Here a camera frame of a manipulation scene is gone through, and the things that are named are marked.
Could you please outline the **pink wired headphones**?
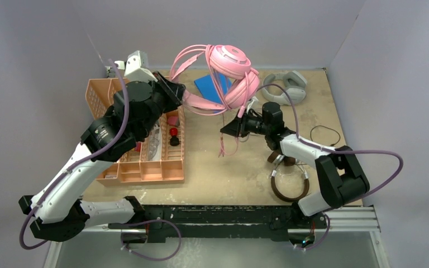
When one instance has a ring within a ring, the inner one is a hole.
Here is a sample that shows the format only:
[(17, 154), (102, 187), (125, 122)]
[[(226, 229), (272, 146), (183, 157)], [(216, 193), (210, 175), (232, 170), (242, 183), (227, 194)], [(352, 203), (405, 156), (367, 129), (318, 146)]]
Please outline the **pink wired headphones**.
[(177, 82), (178, 76), (200, 56), (205, 57), (209, 77), (221, 102), (216, 103), (186, 91), (183, 95), (183, 106), (203, 116), (223, 115), (227, 111), (237, 109), (237, 117), (241, 118), (249, 100), (258, 91), (259, 72), (251, 66), (250, 59), (237, 47), (196, 44), (184, 48), (175, 57), (169, 79)]

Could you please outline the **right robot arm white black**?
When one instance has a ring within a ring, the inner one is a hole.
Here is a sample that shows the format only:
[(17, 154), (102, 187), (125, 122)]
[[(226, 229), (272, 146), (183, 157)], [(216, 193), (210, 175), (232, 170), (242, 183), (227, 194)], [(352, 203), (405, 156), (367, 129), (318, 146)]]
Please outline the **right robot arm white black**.
[(292, 222), (305, 227), (313, 215), (330, 208), (339, 208), (367, 193), (370, 184), (351, 148), (339, 149), (301, 139), (287, 128), (280, 105), (266, 102), (262, 113), (244, 112), (221, 128), (221, 133), (245, 137), (255, 133), (263, 135), (267, 146), (274, 152), (299, 160), (317, 172), (319, 190), (298, 201), (291, 212)]

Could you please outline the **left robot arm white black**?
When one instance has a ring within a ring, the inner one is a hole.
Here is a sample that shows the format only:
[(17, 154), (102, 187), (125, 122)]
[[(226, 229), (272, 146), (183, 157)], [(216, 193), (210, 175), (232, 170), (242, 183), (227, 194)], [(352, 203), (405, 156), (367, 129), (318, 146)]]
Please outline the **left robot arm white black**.
[(113, 202), (84, 202), (80, 195), (125, 153), (143, 142), (159, 118), (182, 105), (186, 87), (154, 73), (149, 82), (122, 82), (113, 104), (81, 136), (73, 155), (52, 181), (36, 195), (19, 199), (30, 229), (40, 243), (64, 242), (83, 229), (102, 224), (140, 227), (145, 210), (132, 196)]

